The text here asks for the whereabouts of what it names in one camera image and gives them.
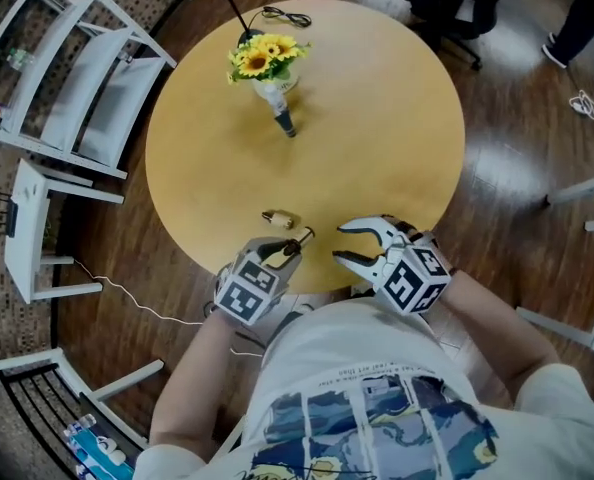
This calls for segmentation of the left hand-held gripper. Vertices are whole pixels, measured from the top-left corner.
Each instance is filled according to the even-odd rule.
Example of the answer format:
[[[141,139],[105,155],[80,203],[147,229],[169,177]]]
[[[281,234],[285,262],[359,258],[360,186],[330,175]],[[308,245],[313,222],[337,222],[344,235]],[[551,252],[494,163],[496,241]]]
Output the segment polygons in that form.
[[[286,293],[301,262],[300,243],[289,239],[251,239],[217,274],[214,303],[244,326],[266,315]]]

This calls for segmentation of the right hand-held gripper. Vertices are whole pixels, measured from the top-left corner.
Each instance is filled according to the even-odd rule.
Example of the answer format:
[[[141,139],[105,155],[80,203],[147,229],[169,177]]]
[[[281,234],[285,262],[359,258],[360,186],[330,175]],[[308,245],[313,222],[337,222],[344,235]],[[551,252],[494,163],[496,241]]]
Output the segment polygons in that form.
[[[371,283],[376,298],[397,314],[426,312],[451,281],[451,268],[429,231],[419,231],[391,215],[355,218],[337,230],[376,237],[383,251],[373,258],[348,250],[334,251],[332,256]]]

